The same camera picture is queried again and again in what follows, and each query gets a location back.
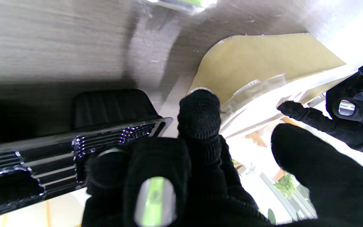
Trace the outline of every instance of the beige foam pad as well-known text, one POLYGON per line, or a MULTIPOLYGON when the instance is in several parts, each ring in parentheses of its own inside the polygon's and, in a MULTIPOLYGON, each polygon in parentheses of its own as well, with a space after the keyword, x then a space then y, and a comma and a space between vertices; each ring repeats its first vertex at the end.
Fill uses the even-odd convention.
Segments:
POLYGON ((209 88, 222 104, 255 79, 264 81, 286 73, 288 83, 343 65, 341 59, 308 33, 232 36, 206 53, 190 90, 209 88))

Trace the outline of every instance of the clear plastic piece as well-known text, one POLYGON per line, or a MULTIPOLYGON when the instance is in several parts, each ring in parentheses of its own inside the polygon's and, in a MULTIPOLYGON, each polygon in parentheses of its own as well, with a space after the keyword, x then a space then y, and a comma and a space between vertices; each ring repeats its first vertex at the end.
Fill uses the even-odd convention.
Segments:
POLYGON ((170 9, 187 12, 191 15, 199 13, 216 4, 217 0, 147 0, 151 3, 170 9))
POLYGON ((145 180, 138 193, 134 221, 140 227, 165 227, 176 220, 176 194, 164 177, 145 180))
POLYGON ((235 116, 239 110, 242 110, 242 108, 253 99, 274 89, 285 86, 286 84, 285 74, 280 74, 263 82, 256 79, 243 86, 233 94, 231 99, 221 106, 222 123, 224 124, 225 121, 228 121, 228 118, 235 116))

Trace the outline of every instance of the black knit glove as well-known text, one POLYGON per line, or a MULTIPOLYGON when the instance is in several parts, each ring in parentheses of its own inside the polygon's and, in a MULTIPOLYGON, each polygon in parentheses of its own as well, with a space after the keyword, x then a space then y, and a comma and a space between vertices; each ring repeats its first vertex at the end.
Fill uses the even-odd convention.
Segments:
MULTIPOLYGON (((142 137, 135 142, 130 159, 123 193, 123 222, 126 227, 138 227, 135 220, 137 198, 143 191, 143 183, 152 177, 164 177, 173 187, 176 220, 169 227, 178 226, 183 219, 187 199, 187 182, 191 174, 191 162, 184 141, 180 138, 142 137)), ((158 200, 165 200, 158 195, 158 200)), ((170 204, 163 204, 169 211, 170 204)))
POLYGON ((192 196, 227 196, 220 166, 221 138, 219 99, 207 90, 196 90, 180 101, 179 137, 186 141, 192 163, 192 196))
POLYGON ((363 76, 360 72, 328 90, 326 110, 332 120, 317 109, 304 108, 302 104, 293 101, 286 101, 277 109, 282 114, 326 132, 345 142, 350 148, 363 152, 363 102, 353 99, 356 94, 362 91, 363 76), (351 115, 339 113, 342 100, 355 105, 355 110, 351 115))
POLYGON ((277 125, 271 136, 271 150, 278 165, 310 190, 320 220, 287 226, 327 226, 323 222, 337 226, 332 220, 363 226, 361 165, 309 131, 291 124, 277 125))
POLYGON ((122 225, 124 181, 131 151, 111 150, 92 157, 86 165, 86 201, 82 227, 122 225))

